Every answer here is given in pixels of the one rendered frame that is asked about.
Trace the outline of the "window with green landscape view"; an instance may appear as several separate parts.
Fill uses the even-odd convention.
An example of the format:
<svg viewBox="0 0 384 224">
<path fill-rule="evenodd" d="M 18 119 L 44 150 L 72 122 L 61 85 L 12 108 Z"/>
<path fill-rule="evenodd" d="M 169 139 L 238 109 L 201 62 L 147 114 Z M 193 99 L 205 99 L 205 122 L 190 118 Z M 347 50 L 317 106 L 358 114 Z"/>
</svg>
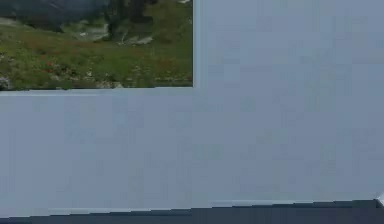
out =
<svg viewBox="0 0 384 224">
<path fill-rule="evenodd" d="M 191 87 L 193 0 L 0 0 L 0 92 Z"/>
</svg>

